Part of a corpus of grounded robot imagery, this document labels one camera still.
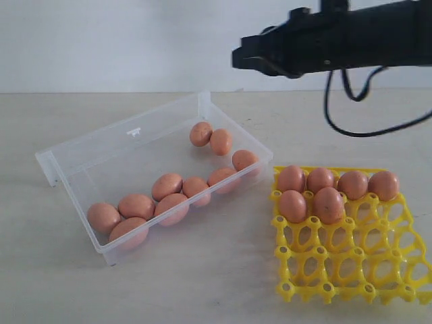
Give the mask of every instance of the clear plastic container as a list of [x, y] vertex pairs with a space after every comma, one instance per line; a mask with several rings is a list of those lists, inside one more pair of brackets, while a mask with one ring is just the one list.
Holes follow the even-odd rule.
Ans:
[[[192, 126], [202, 120], [214, 129], [225, 128], [232, 133], [230, 154], [218, 157], [209, 145], [195, 147], [190, 143]], [[215, 169], [232, 167], [232, 154], [239, 149], [254, 152], [259, 162], [115, 241], [108, 243], [107, 237], [94, 232], [87, 221], [86, 212], [94, 203], [105, 201], [117, 206], [130, 193], [151, 196], [153, 183], [165, 173], [176, 172], [184, 179], [191, 176], [207, 179]], [[114, 265], [132, 252], [127, 249], [129, 242], [178, 209], [190, 205], [187, 217], [194, 217], [207, 207], [196, 208], [191, 204], [206, 194], [211, 193], [210, 205], [214, 205], [223, 196], [214, 192], [220, 187], [241, 178], [236, 191], [243, 194], [247, 187], [269, 176], [273, 153], [217, 108], [209, 92], [201, 92], [58, 144], [37, 153], [36, 158], [51, 186], [63, 182], [94, 248], [109, 265]], [[258, 169], [260, 172], [251, 176]]]

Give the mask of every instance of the brown egg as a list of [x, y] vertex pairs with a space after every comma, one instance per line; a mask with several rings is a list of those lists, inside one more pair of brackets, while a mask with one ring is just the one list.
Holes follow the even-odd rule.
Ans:
[[[183, 182], [183, 193], [186, 197], [191, 198], [200, 192], [209, 188], [209, 185], [204, 179], [200, 177], [191, 177]], [[207, 205], [211, 200], [210, 192], [205, 194], [202, 198], [193, 203], [196, 207], [202, 207]]]
[[307, 186], [308, 190], [316, 194], [322, 188], [333, 187], [334, 175], [325, 167], [318, 167], [313, 169], [308, 176]]
[[297, 165], [289, 165], [285, 167], [277, 177], [276, 189], [281, 192], [286, 190], [295, 190], [303, 192], [306, 187], [306, 176], [303, 170]]
[[[144, 223], [146, 223], [146, 220], [141, 217], [132, 217], [125, 219], [114, 227], [111, 234], [109, 234], [109, 241], [112, 242], [118, 239], [119, 237], [123, 236], [126, 233], [129, 233], [130, 231], [136, 229], [138, 226], [141, 226]], [[133, 248], [136, 248], [138, 245], [144, 242], [148, 233], [149, 229], [146, 228], [143, 232], [136, 234], [135, 236], [121, 244], [121, 249], [131, 250]]]
[[335, 188], [323, 188], [313, 198], [313, 213], [324, 224], [337, 223], [344, 214], [344, 199]]
[[[259, 158], [248, 150], [238, 150], [232, 155], [232, 165], [237, 171], [246, 169], [249, 165], [255, 164], [259, 161]], [[249, 176], [257, 176], [261, 172], [261, 168], [258, 167], [248, 173]]]
[[227, 130], [215, 130], [210, 137], [210, 147], [216, 155], [227, 155], [232, 148], [232, 135]]
[[337, 189], [342, 191], [348, 199], [357, 200], [367, 193], [368, 177], [361, 171], [349, 171], [340, 177]]
[[141, 217], [146, 221], [155, 214], [155, 202], [145, 194], [129, 194], [119, 202], [119, 212], [124, 218]]
[[180, 174], [167, 173], [162, 175], [151, 189], [151, 195], [156, 201], [161, 201], [169, 194], [182, 191], [183, 179]]
[[206, 121], [200, 121], [189, 134], [189, 139], [194, 146], [204, 146], [210, 141], [213, 128]]
[[371, 176], [368, 190], [377, 194], [379, 200], [389, 201], [399, 193], [399, 179], [390, 171], [380, 171]]
[[[232, 176], [233, 174], [236, 174], [237, 171], [232, 169], [231, 167], [223, 167], [221, 169], [215, 170], [211, 173], [209, 176], [209, 180], [207, 180], [207, 184], [209, 186], [214, 186], [218, 182]], [[222, 188], [219, 188], [216, 190], [216, 193], [218, 194], [227, 194], [231, 192], [232, 190], [236, 189], [236, 187], [240, 184], [240, 178], [237, 178], [233, 180], [232, 182], [224, 185]]]
[[109, 234], [122, 220], [117, 209], [105, 202], [92, 205], [87, 211], [87, 220], [96, 232]]
[[291, 223], [301, 223], [307, 218], [307, 203], [295, 190], [285, 191], [279, 198], [279, 213]]
[[[161, 200], [159, 204], [156, 206], [155, 215], [159, 216], [160, 214], [166, 212], [167, 210], [177, 206], [178, 204], [188, 200], [184, 194], [170, 194]], [[189, 205], [186, 205], [176, 211], [172, 216], [165, 218], [163, 221], [160, 221], [159, 224], [162, 226], [171, 226], [179, 221], [181, 221], [189, 211]]]

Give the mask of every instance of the table surface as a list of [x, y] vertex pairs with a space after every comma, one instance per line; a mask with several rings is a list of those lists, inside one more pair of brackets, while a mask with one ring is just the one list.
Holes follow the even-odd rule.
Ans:
[[[106, 266], [62, 186], [34, 154], [184, 94], [0, 95], [0, 314], [8, 323], [430, 323], [432, 306], [336, 300], [286, 304], [275, 293], [271, 180], [217, 215], [150, 238], [142, 258]], [[348, 138], [325, 123], [322, 92], [233, 92], [213, 101], [275, 154], [276, 165], [395, 171], [414, 228], [432, 245], [432, 124], [378, 138]], [[430, 108], [430, 90], [376, 90], [366, 102], [331, 97], [337, 123], [366, 131]], [[432, 253], [427, 252], [428, 260]]]

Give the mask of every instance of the yellow egg tray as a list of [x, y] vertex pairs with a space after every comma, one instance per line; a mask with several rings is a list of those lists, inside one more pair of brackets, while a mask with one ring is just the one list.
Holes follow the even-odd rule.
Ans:
[[[311, 215], [313, 193], [303, 193], [308, 204], [308, 218], [290, 223], [279, 215], [276, 190], [280, 171], [274, 167], [275, 182], [271, 200], [274, 202], [272, 225], [276, 228], [275, 255], [280, 261], [277, 293], [290, 302], [295, 294], [308, 302], [321, 296], [324, 303], [333, 297], [351, 300], [362, 296], [372, 303], [380, 298], [388, 304], [401, 297], [420, 304], [432, 300], [432, 265], [426, 260], [426, 246], [414, 231], [414, 219], [399, 194], [383, 202], [373, 193], [359, 200], [345, 202], [342, 220], [325, 225]], [[301, 167], [308, 175], [315, 167]], [[359, 170], [370, 176], [382, 169], [328, 167], [335, 183], [347, 171]]]

